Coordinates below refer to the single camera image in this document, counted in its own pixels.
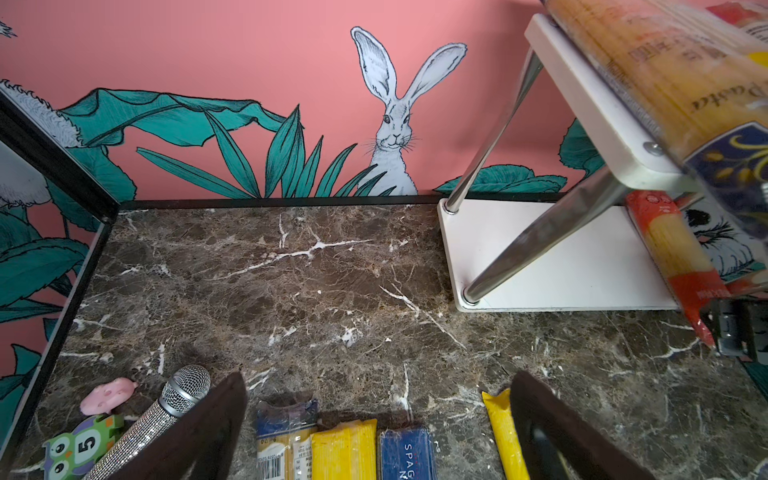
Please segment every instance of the microphone head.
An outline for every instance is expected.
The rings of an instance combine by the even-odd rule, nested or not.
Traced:
[[[166,412],[175,417],[189,412],[210,389],[210,374],[199,365],[178,369],[163,388],[159,399]]]

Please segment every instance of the barcode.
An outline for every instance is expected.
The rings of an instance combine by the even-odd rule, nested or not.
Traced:
[[[256,480],[267,480],[283,476],[280,461],[282,457],[260,458],[256,461]]]

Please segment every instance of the black wall trim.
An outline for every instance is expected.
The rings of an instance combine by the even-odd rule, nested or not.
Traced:
[[[0,141],[99,220],[118,202],[5,95],[0,94]]]
[[[476,200],[509,200],[517,202],[554,203],[564,194],[469,194]],[[339,205],[403,205],[437,204],[447,195],[415,195],[407,197],[326,197],[326,198],[248,198],[203,200],[132,200],[120,204],[120,210],[153,210],[175,208],[254,208],[254,207],[333,207]]]
[[[91,284],[91,278],[98,265],[99,258],[104,251],[104,246],[109,239],[109,233],[111,226],[103,223],[99,237],[96,240],[94,249],[91,251],[91,255],[88,261],[83,265],[82,275],[77,286],[74,288],[74,292],[69,298],[66,305],[66,310],[61,314],[58,328],[55,331],[53,339],[51,339],[50,346],[48,347],[48,353],[42,360],[40,365],[40,371],[37,376],[32,380],[32,384],[29,386],[29,396],[27,401],[22,406],[22,413],[18,417],[18,422],[11,430],[10,438],[8,439],[8,446],[3,452],[2,458],[0,458],[0,478],[6,478],[8,471],[13,463],[16,449],[19,446],[21,440],[24,438],[29,427],[32,418],[35,415],[35,411],[38,408],[38,403],[42,397],[42,393],[45,391],[45,387],[48,385],[48,380],[51,378],[53,368],[56,365],[58,356],[61,353],[61,348],[64,346],[64,341],[69,336],[69,330],[72,327],[72,321],[78,313],[80,303],[83,301],[85,292],[88,290],[88,286]]]

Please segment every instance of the rabbit ear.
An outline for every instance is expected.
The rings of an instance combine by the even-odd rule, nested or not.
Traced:
[[[408,89],[405,98],[409,104],[413,104],[416,98],[424,95],[430,88],[434,87],[447,77],[458,63],[467,54],[467,46],[463,43],[449,43],[438,48],[435,53],[427,58],[422,65],[422,69],[413,79],[413,83]]]
[[[352,29],[352,39],[360,56],[362,78],[368,89],[385,104],[396,100],[397,77],[389,55],[376,38],[360,27]]]

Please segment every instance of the rabbit illustration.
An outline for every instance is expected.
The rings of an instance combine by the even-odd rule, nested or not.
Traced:
[[[371,170],[359,185],[386,172],[369,195],[380,195],[394,187],[390,195],[416,195],[416,185],[406,173],[406,163],[402,160],[402,150],[413,139],[409,126],[411,107],[417,98],[447,77],[467,53],[467,46],[462,43],[449,43],[427,58],[421,70],[414,78],[406,95],[397,98],[397,77],[395,67],[389,60],[384,46],[376,38],[360,27],[352,29],[352,38],[360,56],[362,78],[366,86],[379,100],[384,102],[384,117],[376,133],[376,145],[373,148]]]

